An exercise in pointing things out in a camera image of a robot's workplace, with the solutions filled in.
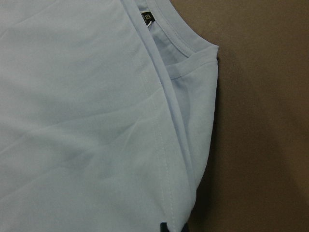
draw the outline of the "table surface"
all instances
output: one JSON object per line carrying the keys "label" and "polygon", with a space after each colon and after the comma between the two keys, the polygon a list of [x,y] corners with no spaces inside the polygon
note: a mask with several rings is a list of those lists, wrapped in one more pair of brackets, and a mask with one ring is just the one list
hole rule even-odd
{"label": "table surface", "polygon": [[172,0],[219,45],[191,232],[309,231],[309,1]]}

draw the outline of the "seam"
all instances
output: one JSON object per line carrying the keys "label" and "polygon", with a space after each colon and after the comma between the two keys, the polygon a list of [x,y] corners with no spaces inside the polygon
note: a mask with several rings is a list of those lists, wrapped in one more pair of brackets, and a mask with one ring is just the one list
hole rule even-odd
{"label": "seam", "polygon": [[[122,6],[126,5],[125,0],[121,0],[121,2],[122,2]],[[130,16],[129,12],[127,11],[126,7],[124,7],[124,10],[127,12],[127,16],[129,17],[130,22],[131,22],[133,28],[134,28],[134,29],[136,30],[136,32],[139,34],[139,30],[137,29],[136,25],[133,23],[132,18],[131,18],[131,16]],[[147,46],[145,45],[145,42],[144,42],[143,38],[142,38],[141,36],[139,36],[139,38],[140,38],[141,42],[143,43],[143,45],[144,45],[146,51],[149,53],[149,51],[148,51],[148,49],[147,49]],[[146,88],[145,82],[144,82],[144,80],[143,80],[141,77],[140,77],[140,80],[141,80],[141,82],[143,83],[143,90],[144,90],[145,94],[148,96],[149,93],[148,93],[148,90],[147,90],[147,88]],[[156,111],[156,107],[155,107],[155,104],[154,104],[154,100],[150,100],[150,101],[152,102],[152,105],[153,105],[153,107],[154,107],[154,110]],[[165,198],[164,198],[164,191],[163,191],[163,185],[162,185],[162,183],[163,183],[163,177],[162,177],[162,174],[161,174],[162,172],[161,172],[161,166],[160,166],[160,161],[161,161],[161,159],[160,159],[160,157],[159,157],[159,152],[158,152],[158,140],[157,140],[157,135],[156,135],[156,132],[155,132],[154,120],[151,120],[151,122],[152,122],[153,131],[154,131],[154,137],[155,137],[156,157],[157,157],[157,160],[158,160],[158,169],[159,169],[159,178],[160,178],[160,187],[161,187],[161,200],[162,200],[162,203],[163,203],[163,206],[164,206],[164,205],[165,205]]]}
{"label": "seam", "polygon": [[[156,0],[154,1],[156,4],[156,8],[158,9],[158,13],[161,15],[161,18],[164,19],[164,21],[166,22],[166,24],[168,25],[169,29],[173,32],[173,34],[178,38],[178,40],[180,42],[183,43],[183,45],[185,47],[187,47],[188,49],[190,49],[193,53],[196,52],[196,50],[194,50],[192,47],[190,47],[188,45],[188,43],[186,41],[184,41],[177,33],[177,31],[172,27],[172,25],[170,24],[170,22],[165,18],[164,14],[162,13],[161,8],[159,7],[158,3],[156,2]],[[171,42],[187,57],[190,56],[190,54],[188,54],[185,49],[183,49],[183,46],[180,45],[179,42],[177,42],[176,40],[174,40],[174,38],[171,36],[171,34],[168,32],[168,30],[166,30],[164,28],[164,26],[160,25],[160,23],[157,21],[158,25],[160,26],[160,28],[164,31],[164,33],[167,35],[167,37],[171,40]]]}
{"label": "seam", "polygon": [[[143,37],[140,36],[140,39],[142,41],[142,43],[144,44],[144,47],[147,51],[148,54],[150,54],[145,42],[144,42],[144,39]],[[157,76],[159,77],[159,73],[157,71],[157,69],[154,67],[156,73],[157,73]],[[157,106],[154,102],[154,100],[152,99],[152,105],[153,105],[153,109],[156,111],[157,109]],[[160,125],[159,125],[159,121],[158,119],[156,118],[156,125],[157,125],[157,130],[158,130],[158,135],[159,135],[159,138],[160,138],[160,145],[161,145],[161,148],[162,148],[162,155],[161,155],[161,158],[162,160],[164,161],[164,166],[165,166],[165,172],[166,172],[166,177],[167,177],[167,181],[168,181],[168,187],[167,187],[167,192],[169,194],[169,207],[170,207],[170,212],[171,212],[171,219],[172,219],[172,227],[173,227],[173,230],[176,231],[175,229],[175,213],[174,213],[174,207],[173,207],[173,201],[172,201],[172,192],[171,192],[171,187],[170,187],[170,174],[169,174],[169,169],[168,169],[168,161],[167,161],[167,157],[166,157],[166,151],[165,151],[165,148],[163,146],[163,138],[162,138],[162,132],[161,132],[161,129],[160,129]],[[162,186],[162,183],[163,183],[163,179],[162,179],[162,176],[161,176],[161,190],[162,190],[162,201],[163,201],[163,204],[164,204],[164,193],[163,193],[163,186]]]}
{"label": "seam", "polygon": [[[146,82],[147,82],[148,85],[150,84],[148,78],[146,78]],[[157,111],[157,106],[156,106],[156,104],[155,104],[153,99],[151,100],[151,103],[153,105],[154,111],[156,112]],[[161,133],[161,129],[160,129],[160,125],[159,125],[159,121],[158,121],[157,117],[155,118],[155,121],[156,121],[157,130],[158,130],[158,133],[159,133],[160,146],[162,148],[162,155],[161,155],[161,159],[160,159],[159,152],[158,152],[157,136],[156,136],[156,133],[154,133],[155,134],[155,139],[156,139],[156,154],[157,154],[157,158],[158,158],[158,166],[159,166],[159,172],[160,172],[159,176],[160,176],[160,186],[161,186],[161,193],[162,193],[161,198],[162,198],[163,205],[165,205],[164,191],[163,191],[163,186],[162,186],[163,176],[161,174],[161,166],[160,166],[160,161],[163,160],[164,161],[164,165],[165,165],[165,169],[166,169],[165,171],[166,171],[166,174],[167,174],[167,180],[168,180],[168,192],[169,192],[169,197],[170,197],[169,202],[170,202],[170,208],[171,208],[171,213],[172,213],[172,223],[174,225],[175,224],[175,216],[174,216],[174,209],[173,209],[172,200],[171,200],[172,197],[171,197],[171,190],[170,190],[170,178],[169,178],[168,164],[167,164],[167,159],[166,159],[166,152],[165,152],[165,148],[163,146],[162,133]],[[152,124],[153,124],[153,130],[155,131],[154,120],[152,120]]]}
{"label": "seam", "polygon": [[217,61],[216,61],[216,60],[212,60],[212,61],[205,62],[205,63],[203,63],[203,64],[197,66],[195,69],[193,69],[193,70],[191,70],[191,71],[189,71],[189,72],[187,72],[187,73],[185,73],[185,74],[182,74],[182,75],[180,75],[180,76],[171,78],[170,80],[173,81],[173,80],[179,79],[179,78],[181,78],[181,77],[184,77],[184,76],[188,75],[189,73],[195,71],[196,69],[199,69],[199,68],[202,67],[203,65],[209,64],[209,63],[213,63],[213,62],[217,62]]}

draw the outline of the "folded shirt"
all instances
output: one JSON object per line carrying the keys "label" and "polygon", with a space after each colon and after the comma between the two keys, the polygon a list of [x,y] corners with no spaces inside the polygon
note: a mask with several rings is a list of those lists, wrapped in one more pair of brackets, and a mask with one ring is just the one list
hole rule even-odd
{"label": "folded shirt", "polygon": [[0,232],[180,232],[217,51],[168,0],[0,3]]}

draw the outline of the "neckline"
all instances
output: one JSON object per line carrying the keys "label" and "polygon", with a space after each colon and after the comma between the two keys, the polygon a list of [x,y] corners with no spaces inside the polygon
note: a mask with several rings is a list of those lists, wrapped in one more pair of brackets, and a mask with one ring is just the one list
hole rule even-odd
{"label": "neckline", "polygon": [[210,46],[217,47],[195,33],[169,0],[146,0],[146,2],[161,29],[186,57]]}

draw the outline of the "light blue t-shirt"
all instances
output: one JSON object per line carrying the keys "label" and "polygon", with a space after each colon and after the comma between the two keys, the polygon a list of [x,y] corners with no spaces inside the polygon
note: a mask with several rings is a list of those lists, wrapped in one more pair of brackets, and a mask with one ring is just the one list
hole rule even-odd
{"label": "light blue t-shirt", "polygon": [[180,232],[217,51],[168,0],[2,1],[0,232]]}

